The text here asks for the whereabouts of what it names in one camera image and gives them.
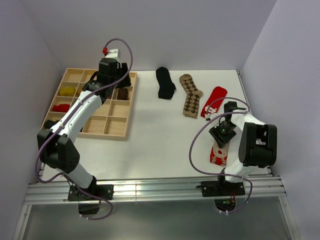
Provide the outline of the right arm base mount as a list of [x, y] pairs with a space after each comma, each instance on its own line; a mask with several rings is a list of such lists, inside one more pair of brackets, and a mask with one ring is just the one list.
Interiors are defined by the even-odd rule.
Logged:
[[196, 188], [201, 189], [202, 197], [214, 197], [215, 207], [226, 214], [236, 209], [236, 197], [246, 194], [242, 182], [227, 182], [224, 177], [219, 180], [202, 181]]

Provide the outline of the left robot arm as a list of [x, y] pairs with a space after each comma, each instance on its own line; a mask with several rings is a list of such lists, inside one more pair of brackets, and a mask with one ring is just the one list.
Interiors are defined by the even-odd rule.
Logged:
[[96, 197], [96, 178], [80, 164], [80, 153], [74, 145], [81, 129], [100, 108], [115, 88], [129, 87], [131, 63], [120, 63], [114, 57], [103, 57], [75, 104], [62, 119], [37, 134], [37, 162], [42, 162], [79, 187], [86, 200]]

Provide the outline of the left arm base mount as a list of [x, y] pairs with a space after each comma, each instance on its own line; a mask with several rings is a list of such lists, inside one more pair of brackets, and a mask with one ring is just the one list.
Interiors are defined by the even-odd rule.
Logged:
[[[98, 184], [89, 190], [71, 185], [67, 201], [78, 202], [78, 212], [82, 217], [88, 217], [90, 220], [100, 220], [111, 215], [113, 205], [110, 200], [113, 199], [113, 194], [114, 185], [112, 184]], [[94, 217], [99, 212], [102, 202], [109, 204], [109, 212], [105, 216]]]

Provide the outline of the dark brown striped sock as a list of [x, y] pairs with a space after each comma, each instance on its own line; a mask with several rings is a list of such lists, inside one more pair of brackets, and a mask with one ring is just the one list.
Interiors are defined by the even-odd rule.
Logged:
[[129, 92], [127, 88], [119, 88], [117, 93], [117, 100], [127, 101], [128, 95], [129, 95]]

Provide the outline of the brown argyle sock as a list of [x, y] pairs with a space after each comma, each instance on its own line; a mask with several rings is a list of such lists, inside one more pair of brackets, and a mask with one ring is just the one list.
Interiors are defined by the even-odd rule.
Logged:
[[200, 99], [203, 92], [199, 90], [190, 74], [183, 74], [179, 78], [179, 82], [186, 92], [186, 98], [183, 106], [183, 115], [193, 119], [198, 118]]

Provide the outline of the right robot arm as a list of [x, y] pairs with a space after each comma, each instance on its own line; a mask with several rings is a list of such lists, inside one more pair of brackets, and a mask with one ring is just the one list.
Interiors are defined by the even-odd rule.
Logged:
[[235, 128], [241, 130], [237, 159], [221, 171], [224, 178], [216, 183], [217, 191], [227, 195], [235, 183], [241, 183], [256, 169], [275, 164], [278, 130], [275, 125], [266, 124], [245, 108], [238, 107], [235, 101], [224, 104], [223, 117], [221, 123], [209, 130], [219, 148], [225, 147], [236, 136]]

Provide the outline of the red reindeer sock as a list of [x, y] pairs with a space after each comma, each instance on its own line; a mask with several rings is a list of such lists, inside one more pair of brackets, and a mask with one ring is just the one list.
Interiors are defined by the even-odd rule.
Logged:
[[205, 105], [203, 106], [200, 116], [205, 118], [205, 114], [209, 113], [211, 116], [218, 112], [224, 98], [227, 96], [228, 91], [220, 86], [215, 87]]
[[210, 157], [209, 157], [210, 163], [225, 167], [227, 165], [229, 147], [230, 147], [229, 142], [224, 147], [221, 148], [219, 147], [218, 143], [215, 141], [210, 151]]

